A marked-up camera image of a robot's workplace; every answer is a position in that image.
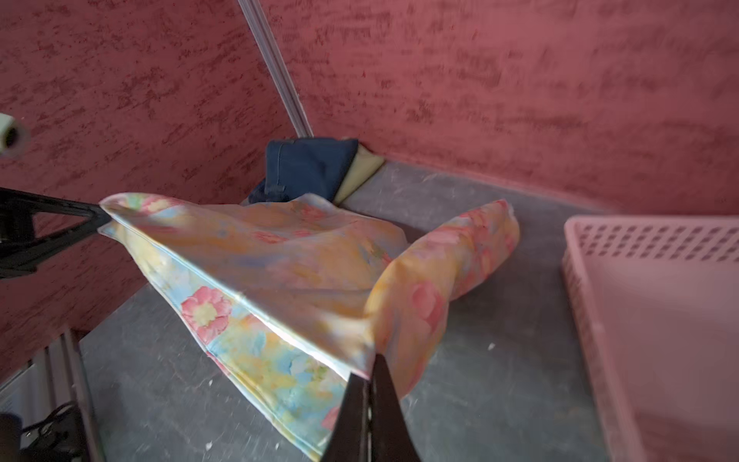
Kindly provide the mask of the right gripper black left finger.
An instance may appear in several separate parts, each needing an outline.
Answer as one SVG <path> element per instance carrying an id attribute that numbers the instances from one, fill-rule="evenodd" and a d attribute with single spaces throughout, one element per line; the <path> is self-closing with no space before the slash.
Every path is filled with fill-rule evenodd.
<path id="1" fill-rule="evenodd" d="M 321 462 L 368 462 L 371 442 L 371 383 L 352 375 Z"/>

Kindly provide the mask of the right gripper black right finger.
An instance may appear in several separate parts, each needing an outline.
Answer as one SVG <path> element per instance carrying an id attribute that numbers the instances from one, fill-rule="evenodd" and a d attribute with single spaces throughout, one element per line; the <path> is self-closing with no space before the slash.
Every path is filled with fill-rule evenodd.
<path id="1" fill-rule="evenodd" d="M 401 411 L 385 357 L 375 356 L 369 385 L 369 441 L 372 462 L 421 462 Z"/>

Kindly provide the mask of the pastel patterned cloth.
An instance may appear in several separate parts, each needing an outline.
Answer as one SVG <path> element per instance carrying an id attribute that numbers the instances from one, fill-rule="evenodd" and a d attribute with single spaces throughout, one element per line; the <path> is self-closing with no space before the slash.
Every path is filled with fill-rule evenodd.
<path id="1" fill-rule="evenodd" d="M 198 205 L 129 192 L 104 199 L 101 233 L 125 246 L 200 348 L 306 456 L 323 455 L 351 375 L 386 358 L 396 392 L 420 381 L 450 304 L 514 251 L 503 200 L 415 242 L 315 194 Z"/>

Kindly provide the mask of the olive green skirt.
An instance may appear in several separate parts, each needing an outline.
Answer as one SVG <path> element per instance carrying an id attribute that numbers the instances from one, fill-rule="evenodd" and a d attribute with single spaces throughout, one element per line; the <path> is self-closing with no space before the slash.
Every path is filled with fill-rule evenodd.
<path id="1" fill-rule="evenodd" d="M 342 184 L 338 188 L 333 204 L 340 205 L 362 187 L 385 164 L 386 160 L 359 144 Z"/>

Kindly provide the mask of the blue denim skirt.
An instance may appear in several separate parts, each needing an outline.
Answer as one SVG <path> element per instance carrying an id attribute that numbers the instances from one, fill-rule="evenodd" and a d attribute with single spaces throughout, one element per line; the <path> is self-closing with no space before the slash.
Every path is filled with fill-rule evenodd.
<path id="1" fill-rule="evenodd" d="M 356 139 L 302 138 L 269 142 L 266 177 L 250 193 L 250 204 L 288 202 L 304 194 L 333 200 L 359 148 Z"/>

